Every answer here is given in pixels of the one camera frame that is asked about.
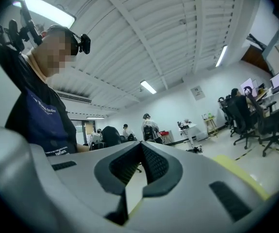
floor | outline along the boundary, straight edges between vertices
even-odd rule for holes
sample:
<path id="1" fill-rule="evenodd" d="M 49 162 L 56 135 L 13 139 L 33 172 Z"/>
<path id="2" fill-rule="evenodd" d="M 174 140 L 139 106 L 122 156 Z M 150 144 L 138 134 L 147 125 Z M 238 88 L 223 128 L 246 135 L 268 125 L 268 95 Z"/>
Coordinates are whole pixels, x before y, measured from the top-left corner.
<path id="1" fill-rule="evenodd" d="M 266 157 L 262 157 L 262 150 L 264 149 L 258 143 L 257 139 L 251 139 L 248 143 L 248 149 L 244 149 L 245 141 L 242 140 L 233 145 L 233 142 L 239 138 L 239 135 L 234 134 L 230 137 L 230 130 L 223 129 L 219 132 L 218 137 L 212 136 L 206 140 L 194 142 L 194 145 L 202 145 L 202 155 L 208 158 L 214 158 L 218 155 L 226 155 L 232 160 L 241 157 L 235 161 L 236 164 L 244 171 L 249 173 L 265 191 L 272 195 L 279 191 L 279 151 L 268 149 Z M 190 148 L 190 143 L 181 143 L 174 146 L 180 150 Z M 126 187 L 127 206 L 129 213 L 136 206 L 142 197 L 142 188 L 147 185 L 145 170 L 140 166 L 142 173 L 138 171 L 134 174 Z"/>

dark navy t-shirt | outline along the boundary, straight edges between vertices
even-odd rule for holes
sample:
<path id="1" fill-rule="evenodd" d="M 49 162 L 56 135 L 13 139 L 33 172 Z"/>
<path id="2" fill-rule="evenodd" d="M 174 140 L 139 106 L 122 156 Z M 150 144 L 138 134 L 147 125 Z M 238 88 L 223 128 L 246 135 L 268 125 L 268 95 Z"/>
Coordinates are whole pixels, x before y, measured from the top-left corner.
<path id="1" fill-rule="evenodd" d="M 56 92 L 17 51 L 0 47 L 0 64 L 21 91 L 5 127 L 40 145 L 47 156 L 76 153 L 76 129 Z"/>

ceiling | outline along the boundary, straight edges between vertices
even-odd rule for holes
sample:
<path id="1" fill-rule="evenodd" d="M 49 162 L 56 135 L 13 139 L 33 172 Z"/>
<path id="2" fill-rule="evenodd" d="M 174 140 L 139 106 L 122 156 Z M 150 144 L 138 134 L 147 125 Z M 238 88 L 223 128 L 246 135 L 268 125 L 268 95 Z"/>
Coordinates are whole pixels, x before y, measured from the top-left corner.
<path id="1" fill-rule="evenodd" d="M 99 116 L 152 96 L 141 87 L 142 80 L 160 92 L 213 67 L 242 8 L 242 0 L 44 1 L 75 15 L 71 30 L 91 38 L 90 54 L 78 54 L 72 68 L 48 83 L 91 99 L 84 113 Z"/>

black hair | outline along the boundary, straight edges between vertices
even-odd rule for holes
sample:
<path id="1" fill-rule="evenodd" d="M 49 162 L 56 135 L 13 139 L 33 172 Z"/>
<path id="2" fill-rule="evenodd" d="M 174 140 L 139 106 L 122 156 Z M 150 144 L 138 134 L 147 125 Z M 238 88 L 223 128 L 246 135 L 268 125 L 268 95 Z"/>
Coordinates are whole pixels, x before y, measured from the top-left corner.
<path id="1" fill-rule="evenodd" d="M 238 92 L 238 89 L 237 88 L 233 88 L 231 90 L 231 98 L 234 98 L 236 96 L 237 92 Z"/>
<path id="2" fill-rule="evenodd" d="M 144 114 L 143 119 L 147 119 L 148 117 L 150 117 L 150 115 L 148 113 Z"/>
<path id="3" fill-rule="evenodd" d="M 61 26 L 61 25 L 58 25 L 58 24 L 51 25 L 48 28 L 47 33 L 49 35 L 49 34 L 51 34 L 53 32 L 58 32 L 58 31 L 65 32 L 65 37 L 69 37 L 70 38 L 71 55 L 77 55 L 78 51 L 79 51 L 79 43 L 78 43 L 74 33 L 69 28 Z"/>

black rubber pad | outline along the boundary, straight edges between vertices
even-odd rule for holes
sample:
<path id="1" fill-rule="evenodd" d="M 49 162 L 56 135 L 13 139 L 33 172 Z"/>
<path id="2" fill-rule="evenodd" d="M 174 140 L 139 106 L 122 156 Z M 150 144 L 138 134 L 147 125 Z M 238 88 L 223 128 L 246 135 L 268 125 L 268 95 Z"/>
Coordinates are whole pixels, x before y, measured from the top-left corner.
<path id="1" fill-rule="evenodd" d="M 225 183 L 216 181 L 209 186 L 234 222 L 251 212 L 251 209 Z"/>
<path id="2" fill-rule="evenodd" d="M 54 171 L 60 170 L 60 169 L 64 169 L 70 166 L 75 166 L 77 163 L 75 163 L 74 161 L 67 161 L 67 162 L 62 162 L 62 163 L 58 163 L 58 164 L 54 164 L 52 165 L 52 168 L 54 169 Z"/>

